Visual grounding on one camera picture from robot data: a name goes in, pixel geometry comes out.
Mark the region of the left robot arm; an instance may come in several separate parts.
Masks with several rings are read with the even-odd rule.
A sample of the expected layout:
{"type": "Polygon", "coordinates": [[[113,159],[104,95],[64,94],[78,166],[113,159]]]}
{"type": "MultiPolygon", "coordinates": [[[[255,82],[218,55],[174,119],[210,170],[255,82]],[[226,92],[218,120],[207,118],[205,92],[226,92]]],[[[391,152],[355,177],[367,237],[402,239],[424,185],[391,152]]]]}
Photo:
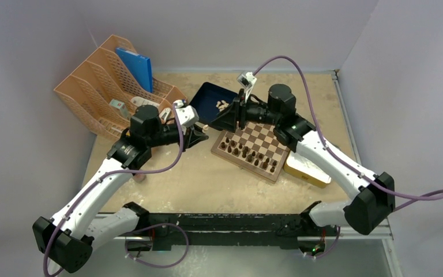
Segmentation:
{"type": "Polygon", "coordinates": [[[197,125],[199,116],[194,107],[177,100],[172,112],[174,122],[170,123],[161,120],[155,106],[138,107],[130,125],[87,184],[52,217],[35,221],[32,230],[44,255],[45,276],[50,274],[50,265],[57,266],[58,271],[74,273],[84,266],[94,250],[113,238],[130,232],[141,236],[156,228],[149,211],[135,203],[125,204],[98,222],[95,217],[122,185],[134,176],[145,174],[142,167],[151,158],[152,148],[177,144],[183,152],[208,138],[197,125]]]}

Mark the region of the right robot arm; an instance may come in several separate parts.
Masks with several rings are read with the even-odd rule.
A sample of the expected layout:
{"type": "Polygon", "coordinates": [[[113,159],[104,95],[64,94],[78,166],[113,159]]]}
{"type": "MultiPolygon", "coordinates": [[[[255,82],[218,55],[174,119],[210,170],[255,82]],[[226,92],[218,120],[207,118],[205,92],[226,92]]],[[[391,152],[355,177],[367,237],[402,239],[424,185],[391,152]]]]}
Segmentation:
{"type": "Polygon", "coordinates": [[[297,113],[296,97],[289,86],[272,85],[266,102],[252,100],[240,90],[211,125],[234,133],[243,130],[248,122],[273,126],[278,142],[313,162],[347,194],[347,201],[316,201],[306,208],[301,219],[306,234],[314,235],[333,225],[350,226],[368,235],[395,210],[393,177],[364,168],[321,136],[311,122],[297,113]]]}

